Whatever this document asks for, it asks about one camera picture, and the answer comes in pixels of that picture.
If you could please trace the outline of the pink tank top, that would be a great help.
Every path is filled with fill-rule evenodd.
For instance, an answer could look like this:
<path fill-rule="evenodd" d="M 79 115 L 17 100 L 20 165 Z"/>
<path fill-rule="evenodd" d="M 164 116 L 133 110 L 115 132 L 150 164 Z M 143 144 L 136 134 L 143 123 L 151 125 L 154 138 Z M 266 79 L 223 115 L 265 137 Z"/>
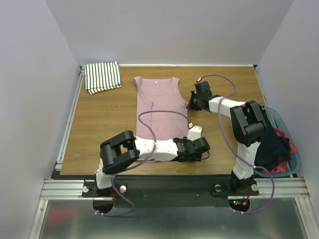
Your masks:
<path fill-rule="evenodd" d="M 143 112 L 141 120 L 136 123 L 136 136 L 143 139 L 153 139 L 150 130 L 142 124 L 151 127 L 157 140 L 184 138 L 188 133 L 187 102 L 180 95 L 179 79 L 144 79 L 134 77 L 137 87 L 137 116 Z"/>

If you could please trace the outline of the black white striped tank top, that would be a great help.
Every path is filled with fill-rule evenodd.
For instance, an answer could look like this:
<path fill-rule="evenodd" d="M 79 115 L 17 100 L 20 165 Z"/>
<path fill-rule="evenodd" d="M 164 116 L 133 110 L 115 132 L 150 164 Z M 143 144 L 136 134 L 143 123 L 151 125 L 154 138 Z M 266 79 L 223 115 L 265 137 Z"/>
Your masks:
<path fill-rule="evenodd" d="M 85 65 L 85 91 L 90 95 L 122 86 L 118 63 L 91 63 Z"/>

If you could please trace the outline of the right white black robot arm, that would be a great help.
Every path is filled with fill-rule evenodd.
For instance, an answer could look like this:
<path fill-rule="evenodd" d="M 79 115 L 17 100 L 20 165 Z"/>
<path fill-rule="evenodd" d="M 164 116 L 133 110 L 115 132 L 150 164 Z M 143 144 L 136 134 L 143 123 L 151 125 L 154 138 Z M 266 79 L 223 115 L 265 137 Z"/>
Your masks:
<path fill-rule="evenodd" d="M 231 119 L 232 130 L 237 140 L 236 163 L 231 172 L 229 189 L 233 194 L 241 194 L 251 189 L 254 184 L 253 174 L 257 149 L 263 140 L 267 124 L 256 101 L 239 102 L 219 95 L 213 95 L 207 81 L 194 84 L 195 90 L 187 108 L 189 110 L 206 110 Z"/>

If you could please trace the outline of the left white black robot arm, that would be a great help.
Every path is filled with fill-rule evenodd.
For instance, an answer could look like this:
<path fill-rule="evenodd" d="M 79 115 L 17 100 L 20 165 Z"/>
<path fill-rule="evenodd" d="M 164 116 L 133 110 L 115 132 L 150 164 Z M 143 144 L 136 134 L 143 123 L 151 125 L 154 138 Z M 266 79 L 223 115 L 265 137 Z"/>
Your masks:
<path fill-rule="evenodd" d="M 202 160 L 209 153 L 208 141 L 198 135 L 169 140 L 144 139 L 124 131 L 100 144 L 100 163 L 95 172 L 94 191 L 99 196 L 110 193 L 111 179 L 124 172 L 136 161 L 188 162 Z"/>

